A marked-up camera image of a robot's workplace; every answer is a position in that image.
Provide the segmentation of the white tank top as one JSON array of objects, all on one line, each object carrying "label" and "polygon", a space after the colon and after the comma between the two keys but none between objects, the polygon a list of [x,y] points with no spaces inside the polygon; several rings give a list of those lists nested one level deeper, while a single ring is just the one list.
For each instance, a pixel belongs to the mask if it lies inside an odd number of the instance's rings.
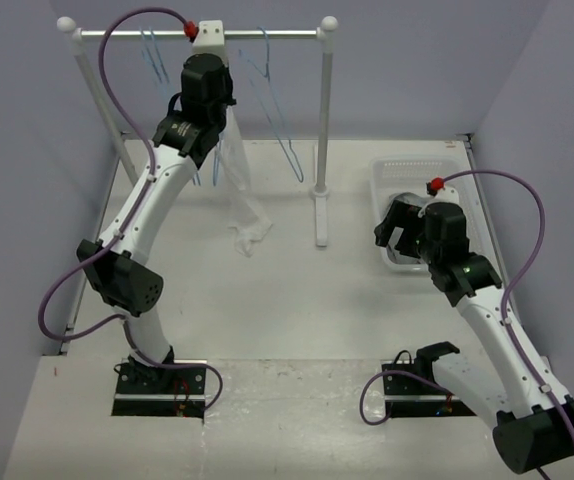
[{"label": "white tank top", "polygon": [[273,223],[253,192],[250,165],[232,107],[226,111],[226,126],[220,134],[215,161],[230,204],[228,227],[233,230],[234,248],[250,258]]}]

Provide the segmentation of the blue hanger with top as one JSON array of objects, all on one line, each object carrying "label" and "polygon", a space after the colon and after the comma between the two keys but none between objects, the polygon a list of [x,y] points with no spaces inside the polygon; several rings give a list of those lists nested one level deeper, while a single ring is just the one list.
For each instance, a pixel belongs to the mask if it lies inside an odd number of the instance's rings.
[{"label": "blue hanger with top", "polygon": [[218,185],[220,177],[220,166],[222,161],[222,143],[219,142],[214,149],[214,158],[212,166],[212,185],[216,187]]}]

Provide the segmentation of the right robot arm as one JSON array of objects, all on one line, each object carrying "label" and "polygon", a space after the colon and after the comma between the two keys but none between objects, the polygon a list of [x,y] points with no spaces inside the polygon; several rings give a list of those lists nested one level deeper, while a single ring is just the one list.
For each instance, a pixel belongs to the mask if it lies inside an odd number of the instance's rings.
[{"label": "right robot arm", "polygon": [[555,377],[502,299],[492,263],[470,249],[467,218],[451,202],[394,197],[375,243],[426,264],[433,285],[467,322],[497,375],[471,366],[449,342],[423,347],[413,368],[423,392],[446,390],[491,429],[500,458],[516,474],[574,456],[574,397]]}]

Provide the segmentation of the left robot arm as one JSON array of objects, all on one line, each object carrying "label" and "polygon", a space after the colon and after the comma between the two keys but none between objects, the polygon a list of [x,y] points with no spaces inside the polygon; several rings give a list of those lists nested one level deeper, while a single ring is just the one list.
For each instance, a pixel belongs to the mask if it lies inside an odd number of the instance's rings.
[{"label": "left robot arm", "polygon": [[147,262],[171,207],[216,147],[234,104],[226,62],[213,53],[190,56],[181,72],[181,89],[166,116],[145,142],[150,162],[127,201],[96,241],[77,249],[91,287],[123,325],[130,357],[142,364],[139,380],[162,393],[175,379],[179,363],[156,310],[164,280]]}]

